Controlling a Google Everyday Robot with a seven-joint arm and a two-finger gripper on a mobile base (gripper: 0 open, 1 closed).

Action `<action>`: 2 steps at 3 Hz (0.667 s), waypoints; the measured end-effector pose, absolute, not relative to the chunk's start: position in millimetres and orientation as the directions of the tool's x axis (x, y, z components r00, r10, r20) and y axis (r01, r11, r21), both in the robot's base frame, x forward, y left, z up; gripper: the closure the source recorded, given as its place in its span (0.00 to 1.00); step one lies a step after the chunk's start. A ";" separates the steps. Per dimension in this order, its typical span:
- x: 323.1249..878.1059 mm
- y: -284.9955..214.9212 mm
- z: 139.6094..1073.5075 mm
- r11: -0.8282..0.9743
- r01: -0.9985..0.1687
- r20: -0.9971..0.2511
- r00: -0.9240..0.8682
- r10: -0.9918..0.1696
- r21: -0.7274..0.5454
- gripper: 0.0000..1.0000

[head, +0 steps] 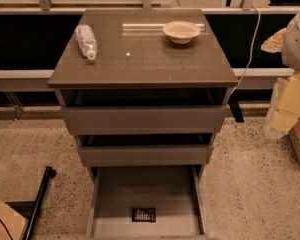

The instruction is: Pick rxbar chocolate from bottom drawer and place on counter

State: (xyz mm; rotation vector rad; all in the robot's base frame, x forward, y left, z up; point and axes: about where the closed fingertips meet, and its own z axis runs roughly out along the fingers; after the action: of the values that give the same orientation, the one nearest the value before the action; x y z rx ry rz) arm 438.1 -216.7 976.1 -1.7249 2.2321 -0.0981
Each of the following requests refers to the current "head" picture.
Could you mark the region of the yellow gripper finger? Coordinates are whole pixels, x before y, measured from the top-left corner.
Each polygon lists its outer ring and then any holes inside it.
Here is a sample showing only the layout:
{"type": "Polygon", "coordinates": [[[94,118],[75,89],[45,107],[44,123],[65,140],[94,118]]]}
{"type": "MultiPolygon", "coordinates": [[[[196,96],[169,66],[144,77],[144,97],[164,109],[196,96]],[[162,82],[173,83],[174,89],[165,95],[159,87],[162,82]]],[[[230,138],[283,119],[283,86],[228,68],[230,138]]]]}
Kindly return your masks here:
{"type": "Polygon", "coordinates": [[[279,82],[273,109],[270,128],[288,133],[300,118],[300,73],[279,82]]]}

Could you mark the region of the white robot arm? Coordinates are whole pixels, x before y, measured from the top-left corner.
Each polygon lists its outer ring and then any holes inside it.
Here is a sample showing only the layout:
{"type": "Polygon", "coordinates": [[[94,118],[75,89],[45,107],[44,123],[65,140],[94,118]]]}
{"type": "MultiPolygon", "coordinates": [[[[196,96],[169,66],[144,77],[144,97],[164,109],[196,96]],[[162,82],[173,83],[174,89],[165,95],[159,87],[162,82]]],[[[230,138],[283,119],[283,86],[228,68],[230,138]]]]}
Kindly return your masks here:
{"type": "Polygon", "coordinates": [[[298,73],[284,82],[269,126],[280,134],[287,134],[300,117],[300,11],[290,21],[284,34],[282,62],[298,73]]]}

